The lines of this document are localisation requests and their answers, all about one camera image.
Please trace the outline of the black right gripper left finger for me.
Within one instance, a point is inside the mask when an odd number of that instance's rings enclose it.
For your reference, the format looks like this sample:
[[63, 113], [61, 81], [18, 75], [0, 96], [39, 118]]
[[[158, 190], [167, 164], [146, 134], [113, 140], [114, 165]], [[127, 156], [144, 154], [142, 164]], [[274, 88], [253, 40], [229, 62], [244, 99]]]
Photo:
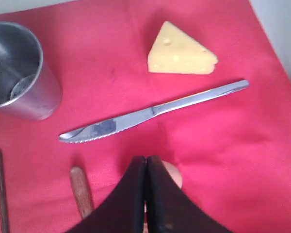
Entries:
[[69, 233], [142, 233], [146, 159], [134, 156], [109, 196]]

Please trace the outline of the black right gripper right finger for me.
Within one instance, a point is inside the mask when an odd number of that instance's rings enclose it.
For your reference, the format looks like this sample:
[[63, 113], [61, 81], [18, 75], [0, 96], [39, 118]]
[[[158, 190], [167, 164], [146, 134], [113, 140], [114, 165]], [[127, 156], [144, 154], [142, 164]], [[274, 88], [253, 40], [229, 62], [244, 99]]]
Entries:
[[187, 197], [158, 156], [146, 160], [145, 202], [149, 233], [231, 232]]

